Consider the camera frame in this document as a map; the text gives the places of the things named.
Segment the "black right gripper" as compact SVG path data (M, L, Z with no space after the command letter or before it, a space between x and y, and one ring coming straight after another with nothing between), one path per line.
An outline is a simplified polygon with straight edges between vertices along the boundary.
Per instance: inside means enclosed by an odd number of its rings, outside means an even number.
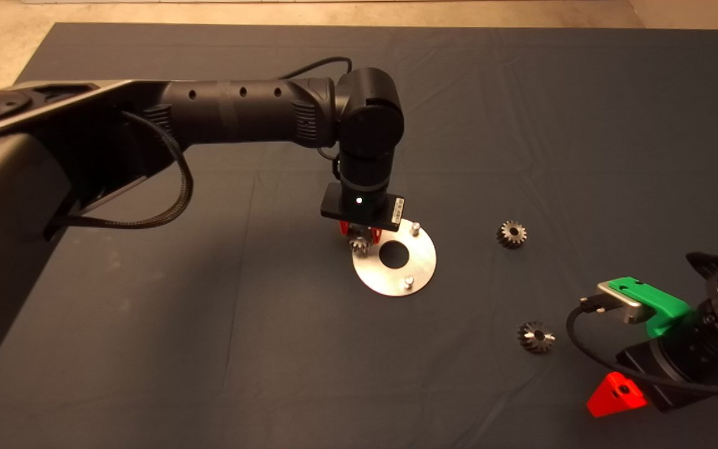
M703 371L711 361L709 344L700 338L656 338L631 345L616 354L616 361L640 372L680 383L701 384L707 380ZM668 413L711 398L710 394L633 382L620 372L607 374L590 398L586 408L595 418L633 411L649 404L660 412Z

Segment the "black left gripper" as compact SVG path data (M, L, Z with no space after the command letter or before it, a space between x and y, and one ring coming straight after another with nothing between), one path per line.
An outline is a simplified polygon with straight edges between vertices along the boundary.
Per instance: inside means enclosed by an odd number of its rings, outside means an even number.
M343 236L350 232L350 224L369 227L371 242L379 243L383 230L399 230L404 207L404 197L386 190L357 191L342 183L330 183L323 196L321 216L340 221Z

